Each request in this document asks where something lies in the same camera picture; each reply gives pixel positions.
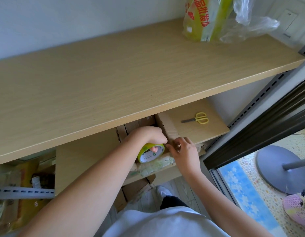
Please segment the scissor blade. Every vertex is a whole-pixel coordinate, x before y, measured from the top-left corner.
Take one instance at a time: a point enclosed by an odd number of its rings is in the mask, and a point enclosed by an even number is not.
[[[195,118],[183,120],[183,121],[181,121],[181,123],[187,123],[187,122],[191,122],[191,121],[195,121]]]

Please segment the yellow scissor handle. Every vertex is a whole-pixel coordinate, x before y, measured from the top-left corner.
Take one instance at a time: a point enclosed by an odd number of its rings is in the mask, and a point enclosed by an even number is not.
[[[207,118],[205,112],[199,112],[195,115],[195,121],[197,121],[200,124],[207,124],[209,122],[209,119]]]

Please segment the white sneaker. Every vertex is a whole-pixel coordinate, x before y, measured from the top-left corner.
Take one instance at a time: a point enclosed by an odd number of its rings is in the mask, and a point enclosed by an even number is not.
[[[156,191],[158,194],[158,197],[161,199],[161,201],[167,196],[167,195],[172,195],[171,192],[163,187],[162,185],[157,185],[156,186]]]

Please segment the black pants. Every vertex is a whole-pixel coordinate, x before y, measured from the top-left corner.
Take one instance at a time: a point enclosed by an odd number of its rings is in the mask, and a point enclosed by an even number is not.
[[[188,207],[182,200],[180,200],[178,197],[167,195],[163,200],[162,204],[160,206],[160,209],[166,209],[169,207],[176,207],[176,206],[185,206]]]

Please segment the packing tape roll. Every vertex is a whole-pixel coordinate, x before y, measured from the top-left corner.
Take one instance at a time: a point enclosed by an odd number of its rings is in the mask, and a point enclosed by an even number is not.
[[[150,150],[151,147],[157,147],[158,151],[156,153],[152,152]],[[147,163],[156,159],[158,156],[161,156],[163,152],[164,152],[163,144],[157,145],[157,144],[147,143],[142,147],[141,151],[137,156],[137,159],[140,163]]]

